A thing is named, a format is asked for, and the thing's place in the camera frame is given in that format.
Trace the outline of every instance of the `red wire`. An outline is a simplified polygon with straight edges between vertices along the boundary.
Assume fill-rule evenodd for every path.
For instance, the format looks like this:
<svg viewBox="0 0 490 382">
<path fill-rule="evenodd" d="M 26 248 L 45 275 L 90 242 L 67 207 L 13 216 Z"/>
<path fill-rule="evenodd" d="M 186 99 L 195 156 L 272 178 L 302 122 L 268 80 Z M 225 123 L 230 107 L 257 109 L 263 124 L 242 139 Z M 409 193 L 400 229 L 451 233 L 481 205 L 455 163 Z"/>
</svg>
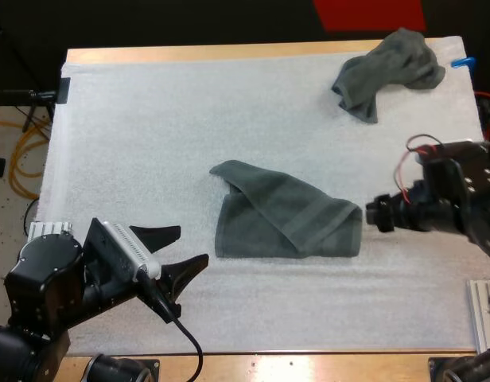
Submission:
<svg viewBox="0 0 490 382">
<path fill-rule="evenodd" d="M 399 164 L 397 165 L 397 175 L 399 177 L 399 185 L 401 186 L 401 194 L 402 194 L 402 198 L 404 199 L 404 201 L 407 203 L 407 204 L 411 204 L 410 202 L 410 198 L 407 196 L 407 191 L 406 191 L 406 188 L 404 187 L 404 184 L 403 184 L 403 174 L 402 174 L 402 171 L 401 171 L 401 168 L 403 166 L 403 163 L 404 161 L 406 161 L 406 158 L 407 156 L 411 154 L 411 151 L 406 151 L 404 153 L 404 155 L 401 157 L 401 160 L 399 162 Z"/>
<path fill-rule="evenodd" d="M 485 97 L 485 98 L 490 99 L 490 93 L 489 92 L 475 92 L 475 96 L 481 96 L 481 97 Z"/>
<path fill-rule="evenodd" d="M 436 147 L 434 145 L 427 145 L 427 146 L 431 146 L 433 147 L 434 151 L 436 151 Z M 416 147 L 415 149 L 413 149 L 412 151 L 406 151 L 402 157 L 401 157 L 401 160 L 399 161 L 399 164 L 397 165 L 397 175 L 399 177 L 399 185 L 401 186 L 401 194 L 402 194 L 402 198 L 404 199 L 404 201 L 407 203 L 407 204 L 411 204 L 411 201 L 410 201 L 410 198 L 408 197 L 407 195 L 407 190 L 406 190 L 406 187 L 404 187 L 404 184 L 403 184 L 403 172 L 401 171 L 402 167 L 403 167 L 403 163 L 406 161 L 406 158 L 408 157 L 409 154 L 411 154 L 412 152 L 416 152 L 417 154 L 422 154 L 422 155 L 427 155 L 427 151 L 425 150 L 422 150 L 420 147 L 422 146 L 419 146 L 419 147 Z"/>
</svg>

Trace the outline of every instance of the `wooden table edge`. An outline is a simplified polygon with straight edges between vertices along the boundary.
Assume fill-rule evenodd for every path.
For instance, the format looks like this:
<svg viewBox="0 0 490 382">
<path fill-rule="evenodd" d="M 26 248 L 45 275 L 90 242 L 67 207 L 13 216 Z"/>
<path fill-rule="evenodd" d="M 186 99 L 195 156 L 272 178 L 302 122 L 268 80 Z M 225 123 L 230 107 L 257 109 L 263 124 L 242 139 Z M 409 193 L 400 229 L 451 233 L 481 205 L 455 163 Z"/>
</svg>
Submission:
<svg viewBox="0 0 490 382">
<path fill-rule="evenodd" d="M 71 64 L 131 64 L 194 60 L 289 57 L 307 54 L 363 52 L 381 40 L 288 42 L 241 45 L 144 46 L 125 48 L 69 49 Z"/>
</svg>

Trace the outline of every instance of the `gray towel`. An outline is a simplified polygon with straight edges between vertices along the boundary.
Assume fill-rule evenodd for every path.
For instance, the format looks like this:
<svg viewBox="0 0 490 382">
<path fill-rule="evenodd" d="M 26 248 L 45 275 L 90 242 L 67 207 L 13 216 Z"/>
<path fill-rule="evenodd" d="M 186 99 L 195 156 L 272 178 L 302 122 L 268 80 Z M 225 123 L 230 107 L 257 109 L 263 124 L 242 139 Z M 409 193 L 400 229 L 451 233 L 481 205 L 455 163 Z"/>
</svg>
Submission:
<svg viewBox="0 0 490 382">
<path fill-rule="evenodd" d="M 210 173 L 231 184 L 215 238 L 218 257 L 352 257 L 362 211 L 286 173 L 227 161 Z"/>
<path fill-rule="evenodd" d="M 434 89 L 445 77 L 424 37 L 404 28 L 393 32 L 365 56 L 348 60 L 332 86 L 340 107 L 367 123 L 377 123 L 376 92 L 387 84 Z"/>
</svg>

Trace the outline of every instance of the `crumpled towel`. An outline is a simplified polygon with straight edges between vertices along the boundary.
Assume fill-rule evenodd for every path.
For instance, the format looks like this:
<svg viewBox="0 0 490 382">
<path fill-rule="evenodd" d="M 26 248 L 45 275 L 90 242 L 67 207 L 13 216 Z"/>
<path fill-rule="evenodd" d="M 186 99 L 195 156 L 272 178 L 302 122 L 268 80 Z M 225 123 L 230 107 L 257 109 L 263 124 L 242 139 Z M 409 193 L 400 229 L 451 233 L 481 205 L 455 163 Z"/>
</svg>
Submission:
<svg viewBox="0 0 490 382">
<path fill-rule="evenodd" d="M 375 95 L 387 84 L 409 89 L 434 89 L 445 77 L 424 37 L 401 28 L 365 56 L 346 61 L 332 90 L 342 96 L 339 106 L 367 123 L 377 123 Z"/>
</svg>

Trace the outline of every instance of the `floor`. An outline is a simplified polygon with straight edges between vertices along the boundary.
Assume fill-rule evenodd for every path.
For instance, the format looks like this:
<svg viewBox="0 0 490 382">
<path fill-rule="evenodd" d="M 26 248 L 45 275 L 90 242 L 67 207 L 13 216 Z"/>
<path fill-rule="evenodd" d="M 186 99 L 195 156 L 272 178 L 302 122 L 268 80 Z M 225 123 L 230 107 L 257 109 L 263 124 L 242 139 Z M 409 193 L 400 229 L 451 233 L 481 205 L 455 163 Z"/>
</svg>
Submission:
<svg viewBox="0 0 490 382">
<path fill-rule="evenodd" d="M 35 116 L 47 119 L 45 109 L 37 109 Z M 23 124 L 25 116 L 14 107 L 0 107 L 0 121 Z M 23 229 L 23 218 L 31 200 L 19 197 L 12 191 L 8 182 L 8 166 L 10 155 L 21 137 L 21 129 L 13 127 L 0 127 L 0 158 L 6 159 L 5 175 L 0 178 L 0 306 L 8 308 L 3 280 L 8 271 L 14 266 L 18 252 L 25 244 L 26 236 Z M 26 172 L 37 172 L 45 164 L 47 145 L 40 146 L 25 155 L 20 161 L 21 168 Z M 41 177 L 35 179 L 20 179 L 20 182 L 29 190 L 38 193 L 41 187 Z M 35 216 L 33 207 L 29 213 L 29 220 Z M 0 325 L 6 324 L 9 317 L 7 309 L 0 308 Z"/>
</svg>

